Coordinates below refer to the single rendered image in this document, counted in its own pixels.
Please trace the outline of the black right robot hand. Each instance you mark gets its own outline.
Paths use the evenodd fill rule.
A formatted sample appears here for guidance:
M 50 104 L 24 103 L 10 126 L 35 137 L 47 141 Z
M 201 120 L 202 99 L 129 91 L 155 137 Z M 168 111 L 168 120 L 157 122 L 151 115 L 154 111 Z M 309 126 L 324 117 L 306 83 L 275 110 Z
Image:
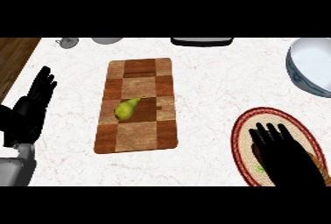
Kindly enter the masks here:
M 276 187 L 325 187 L 325 180 L 304 147 L 279 123 L 264 126 L 257 123 L 248 130 L 260 152 L 263 168 Z

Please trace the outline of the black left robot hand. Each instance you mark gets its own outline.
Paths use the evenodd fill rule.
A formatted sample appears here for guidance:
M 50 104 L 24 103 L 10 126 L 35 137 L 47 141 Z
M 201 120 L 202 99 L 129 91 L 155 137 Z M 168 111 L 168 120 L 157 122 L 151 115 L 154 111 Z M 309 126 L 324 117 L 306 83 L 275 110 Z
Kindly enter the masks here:
M 50 68 L 43 66 L 28 93 L 19 98 L 15 106 L 9 108 L 0 104 L 0 131 L 4 132 L 4 147 L 32 144 L 37 141 L 56 85 Z

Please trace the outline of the oval red-rimmed woven placemat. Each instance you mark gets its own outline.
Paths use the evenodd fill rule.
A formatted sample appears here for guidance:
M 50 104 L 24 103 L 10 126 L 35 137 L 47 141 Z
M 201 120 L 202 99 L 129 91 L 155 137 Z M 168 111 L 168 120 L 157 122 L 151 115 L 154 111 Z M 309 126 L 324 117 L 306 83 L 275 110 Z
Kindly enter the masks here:
M 322 174 L 325 185 L 331 186 L 331 171 L 327 169 L 327 160 L 318 141 L 298 120 L 276 108 L 259 107 L 248 109 L 238 117 L 232 126 L 232 157 L 242 178 L 250 186 L 273 186 L 273 182 L 264 172 L 264 168 L 254 156 L 254 142 L 248 129 L 256 124 L 279 123 L 287 127 L 294 140 L 303 145 L 315 165 Z

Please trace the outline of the white bowl with blue pattern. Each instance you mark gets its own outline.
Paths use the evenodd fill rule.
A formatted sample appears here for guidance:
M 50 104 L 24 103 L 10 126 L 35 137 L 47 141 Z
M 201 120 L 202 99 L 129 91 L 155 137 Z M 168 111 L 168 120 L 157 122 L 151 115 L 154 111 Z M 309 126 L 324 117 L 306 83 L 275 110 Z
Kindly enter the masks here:
M 331 38 L 298 38 L 285 55 L 294 85 L 309 94 L 331 98 Z

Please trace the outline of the green pear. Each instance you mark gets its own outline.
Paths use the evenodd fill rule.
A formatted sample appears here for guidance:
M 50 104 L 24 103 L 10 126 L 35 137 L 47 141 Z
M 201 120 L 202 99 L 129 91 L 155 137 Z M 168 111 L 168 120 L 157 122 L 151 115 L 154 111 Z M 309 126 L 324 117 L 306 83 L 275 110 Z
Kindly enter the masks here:
M 142 97 L 134 97 L 121 102 L 115 107 L 114 116 L 120 121 L 126 121 L 131 118 L 140 99 Z

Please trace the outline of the small grey cup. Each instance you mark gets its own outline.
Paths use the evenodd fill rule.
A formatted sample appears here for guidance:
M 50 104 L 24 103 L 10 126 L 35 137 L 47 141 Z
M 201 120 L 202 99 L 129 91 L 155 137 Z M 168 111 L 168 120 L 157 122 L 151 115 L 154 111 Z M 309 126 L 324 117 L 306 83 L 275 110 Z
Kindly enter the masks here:
M 56 43 L 64 49 L 69 49 L 78 44 L 78 38 L 62 38 Z

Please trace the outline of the checkered wooden cutting board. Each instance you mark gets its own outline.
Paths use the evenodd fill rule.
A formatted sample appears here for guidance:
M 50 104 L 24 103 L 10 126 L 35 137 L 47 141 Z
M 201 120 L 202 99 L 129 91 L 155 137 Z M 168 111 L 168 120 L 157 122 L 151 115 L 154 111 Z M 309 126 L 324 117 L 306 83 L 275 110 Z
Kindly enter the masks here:
M 115 118 L 115 107 L 139 98 L 133 116 Z M 108 63 L 108 76 L 98 119 L 98 154 L 173 149 L 177 124 L 171 60 L 129 59 Z

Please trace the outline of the grey round dish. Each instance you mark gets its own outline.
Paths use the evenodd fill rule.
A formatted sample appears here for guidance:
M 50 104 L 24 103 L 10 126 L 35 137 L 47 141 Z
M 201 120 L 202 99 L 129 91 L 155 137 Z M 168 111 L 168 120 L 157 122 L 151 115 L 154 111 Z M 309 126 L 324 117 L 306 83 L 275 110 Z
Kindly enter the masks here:
M 120 42 L 123 38 L 92 38 L 92 40 L 100 45 L 111 45 Z

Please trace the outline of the black and white appliance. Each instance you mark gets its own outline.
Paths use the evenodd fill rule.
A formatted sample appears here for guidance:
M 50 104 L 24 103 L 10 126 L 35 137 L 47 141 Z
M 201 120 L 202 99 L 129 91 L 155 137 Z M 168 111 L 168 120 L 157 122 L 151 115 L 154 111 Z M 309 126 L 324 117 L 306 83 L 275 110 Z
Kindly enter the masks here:
M 170 42 L 176 46 L 228 46 L 233 42 L 233 38 L 171 38 Z

